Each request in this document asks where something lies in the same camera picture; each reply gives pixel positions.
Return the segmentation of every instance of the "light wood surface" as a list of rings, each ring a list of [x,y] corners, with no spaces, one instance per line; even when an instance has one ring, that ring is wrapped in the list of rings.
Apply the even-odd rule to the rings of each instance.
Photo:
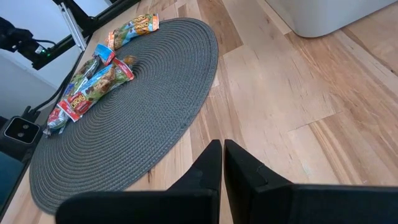
[[[167,189],[212,139],[234,139],[293,182],[398,184],[398,3],[303,39],[264,0],[142,0],[94,33],[81,62],[147,12],[203,20],[220,54],[192,125],[127,190]],[[54,223],[32,201],[29,170],[2,223]],[[224,183],[220,223],[232,223]]]

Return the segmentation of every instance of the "gray woven placemat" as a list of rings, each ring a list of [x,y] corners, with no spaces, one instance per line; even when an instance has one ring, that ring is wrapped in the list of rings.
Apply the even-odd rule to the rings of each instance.
[[[205,23],[172,19],[117,51],[134,55],[136,78],[76,123],[43,138],[30,165],[36,205],[54,214],[72,195],[124,190],[163,158],[192,123],[213,81],[218,49]]]

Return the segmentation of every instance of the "packaged snack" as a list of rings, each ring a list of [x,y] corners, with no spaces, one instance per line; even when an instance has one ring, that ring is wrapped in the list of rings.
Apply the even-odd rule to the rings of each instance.
[[[100,70],[74,95],[58,106],[74,121],[78,121],[103,95],[134,78],[130,68],[115,58],[111,65]]]
[[[109,63],[112,62],[112,59],[114,58],[115,53],[109,47],[107,47],[103,44],[98,44],[94,50],[93,56],[99,57],[101,59],[102,63],[104,63],[104,65],[107,66],[107,65],[109,65]]]
[[[105,40],[105,44],[109,48],[116,50],[130,42],[132,38],[153,32],[159,28],[159,17],[157,14],[146,14],[135,18],[135,20],[140,22],[134,22],[133,19],[122,27],[110,32],[108,38]]]
[[[78,91],[88,81],[88,79],[93,76],[99,64],[99,57],[94,57],[85,62],[79,71],[72,76],[70,83],[62,94],[61,100],[67,99]],[[49,115],[47,127],[44,130],[44,133],[47,136],[50,136],[53,133],[62,133],[68,120],[68,115],[56,106]]]

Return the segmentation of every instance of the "wooden tabletop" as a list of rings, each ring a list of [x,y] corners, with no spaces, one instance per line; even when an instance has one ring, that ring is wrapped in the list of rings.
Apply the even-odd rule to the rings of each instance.
[[[397,3],[303,39],[264,0],[142,0],[93,34],[80,65],[109,31],[148,12],[203,20],[220,53],[194,122],[127,190],[167,189],[212,139],[233,139],[292,182],[398,184]],[[32,201],[29,171],[2,223],[53,223]],[[232,223],[224,183],[220,223]]]

